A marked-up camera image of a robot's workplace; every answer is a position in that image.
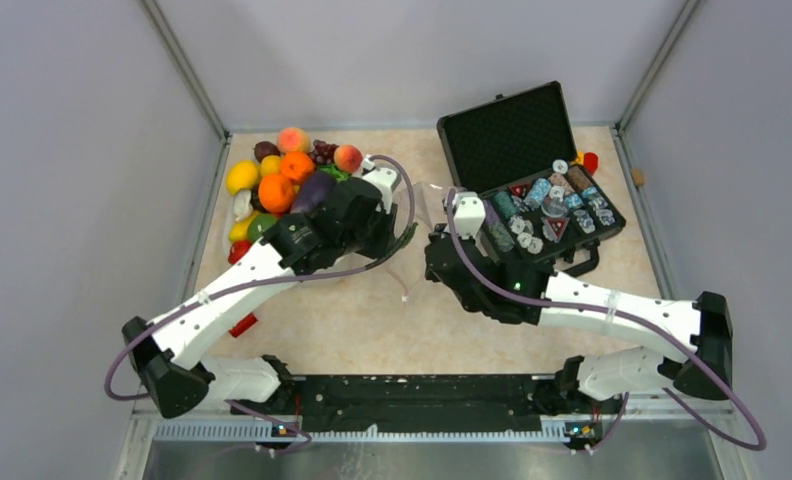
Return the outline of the clear zip top bag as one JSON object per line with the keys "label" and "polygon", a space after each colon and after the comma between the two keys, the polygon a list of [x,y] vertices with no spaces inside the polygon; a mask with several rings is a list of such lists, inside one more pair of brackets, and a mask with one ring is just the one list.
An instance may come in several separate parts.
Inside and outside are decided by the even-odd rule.
{"label": "clear zip top bag", "polygon": [[414,303],[422,295],[426,284],[424,248],[434,227],[446,221],[444,200],[451,189],[452,185],[421,181],[412,185],[411,192],[401,188],[394,194],[398,205],[394,233],[399,236],[408,225],[413,226],[411,239],[385,264],[386,273],[397,285],[397,297],[402,304]]}

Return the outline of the purple eggplant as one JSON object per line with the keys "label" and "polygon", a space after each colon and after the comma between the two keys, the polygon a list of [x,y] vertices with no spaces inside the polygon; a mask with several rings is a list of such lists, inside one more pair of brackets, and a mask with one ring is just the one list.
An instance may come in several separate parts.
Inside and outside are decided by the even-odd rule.
{"label": "purple eggplant", "polygon": [[290,213],[310,213],[315,210],[337,185],[337,180],[331,174],[316,170],[301,185]]}

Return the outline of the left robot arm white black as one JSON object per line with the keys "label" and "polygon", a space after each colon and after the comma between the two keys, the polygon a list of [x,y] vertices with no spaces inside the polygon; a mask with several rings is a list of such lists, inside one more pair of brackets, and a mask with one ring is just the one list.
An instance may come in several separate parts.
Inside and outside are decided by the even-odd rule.
{"label": "left robot arm white black", "polygon": [[357,275],[388,261],[410,242],[417,201],[393,200],[384,180],[350,178],[312,211],[287,213],[241,259],[190,299],[150,320],[135,316],[108,373],[128,361],[165,419],[188,413],[216,381],[205,356],[245,315],[300,283]]}

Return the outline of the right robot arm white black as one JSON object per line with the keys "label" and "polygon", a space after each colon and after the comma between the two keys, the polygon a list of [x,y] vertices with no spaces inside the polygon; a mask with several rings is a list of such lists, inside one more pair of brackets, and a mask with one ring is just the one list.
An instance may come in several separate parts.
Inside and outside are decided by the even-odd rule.
{"label": "right robot arm white black", "polygon": [[548,266],[495,262],[471,240],[437,229],[424,249],[426,276],[464,310],[503,324],[568,327],[629,343],[613,354],[578,356],[556,374],[561,404],[584,412],[617,394],[666,388],[724,401],[732,389],[733,329],[724,296],[648,298],[599,287]]}

